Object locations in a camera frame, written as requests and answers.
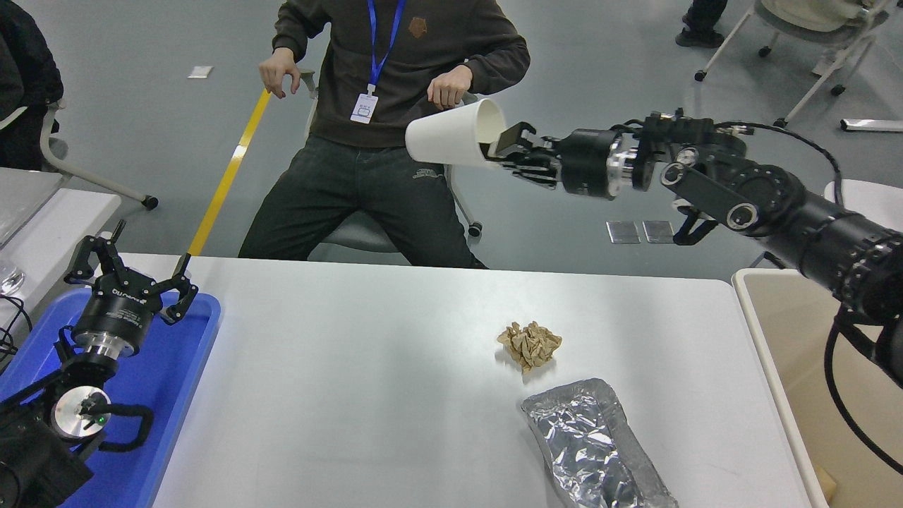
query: beige container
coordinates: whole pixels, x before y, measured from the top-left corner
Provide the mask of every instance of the beige container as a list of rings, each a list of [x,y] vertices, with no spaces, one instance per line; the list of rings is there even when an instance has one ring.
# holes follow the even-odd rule
[[[481,99],[411,122],[405,144],[415,161],[499,168],[487,162],[479,144],[498,141],[505,128],[502,110],[492,100]]]
[[[828,393],[824,345],[840,304],[794,270],[743,269],[733,285],[812,505],[828,506],[813,465],[837,483],[831,508],[903,505],[903,478],[853,435]],[[872,339],[879,330],[865,329]],[[843,338],[834,378],[866,434],[903,461],[903,390]]]

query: man's right hand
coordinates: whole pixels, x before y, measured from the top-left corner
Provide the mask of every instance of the man's right hand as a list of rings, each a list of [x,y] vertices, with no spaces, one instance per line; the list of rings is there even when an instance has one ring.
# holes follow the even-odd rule
[[[286,74],[292,75],[291,91],[293,94],[301,87],[301,71],[294,64],[294,53],[288,48],[276,48],[273,56],[260,62],[257,68],[260,70],[260,79],[264,82],[266,89],[279,99],[285,98],[282,81]]]

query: gray floor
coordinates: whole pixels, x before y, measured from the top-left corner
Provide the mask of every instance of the gray floor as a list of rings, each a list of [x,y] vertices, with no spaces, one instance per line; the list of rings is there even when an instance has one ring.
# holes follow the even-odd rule
[[[120,250],[181,253],[190,245],[262,86],[256,65],[268,56],[280,4],[160,0],[18,2],[42,28],[60,66],[69,107],[58,115],[68,160],[157,196],[152,212],[126,200],[116,218],[129,226]],[[786,40],[756,55],[770,32],[750,22],[705,83],[693,74],[712,50],[675,45],[689,1],[499,0],[527,38],[533,64],[523,82],[493,98],[508,123],[525,120],[540,134],[606,128],[650,111],[716,120],[771,123],[815,81],[821,49]],[[727,33],[750,0],[729,3]],[[841,118],[903,119],[903,17],[893,12],[878,44],[847,92],[825,87],[792,128],[833,152],[848,178],[903,187],[900,134],[844,133]],[[318,68],[325,37],[303,64]],[[188,80],[193,65],[212,65],[207,80]],[[256,207],[300,146],[310,101],[303,94],[271,100],[204,255],[231,257]],[[748,157],[780,165],[821,193],[831,168],[813,150],[760,132]],[[612,245],[606,221],[683,220],[657,183],[614,202],[547,191],[504,172],[456,169],[462,195],[484,224],[474,252],[495,269],[630,274],[727,280],[760,253],[719,229],[702,245]],[[97,190],[73,181],[70,186]],[[312,259],[405,264],[399,255],[320,246]]]

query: yellow floor line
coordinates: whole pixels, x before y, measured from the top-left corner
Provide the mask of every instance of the yellow floor line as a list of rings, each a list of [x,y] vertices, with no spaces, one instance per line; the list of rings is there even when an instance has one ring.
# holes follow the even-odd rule
[[[254,133],[257,131],[260,118],[264,115],[266,104],[269,100],[270,94],[264,90],[260,94],[254,113],[251,114],[251,118],[247,121],[245,133],[241,135],[238,146],[235,147],[235,152],[232,153],[232,160],[229,161],[228,166],[226,166],[226,172],[223,174],[222,180],[219,181],[217,191],[213,194],[213,200],[210,201],[210,205],[207,207],[207,213],[204,214],[204,218],[200,221],[198,231],[194,233],[194,240],[191,241],[191,246],[188,247],[188,252],[192,256],[199,256],[204,249],[204,244],[207,243],[210,230],[213,229],[213,223],[216,222],[219,210],[222,208],[223,202],[226,201],[229,188],[235,180],[235,175],[238,173],[241,162],[245,160],[247,147],[251,144],[251,139],[254,138]]]

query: aluminum foil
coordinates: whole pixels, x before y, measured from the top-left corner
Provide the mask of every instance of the aluminum foil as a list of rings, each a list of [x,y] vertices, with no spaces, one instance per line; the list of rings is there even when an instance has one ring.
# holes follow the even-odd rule
[[[575,508],[676,508],[614,390],[589,379],[521,404],[558,495]]]

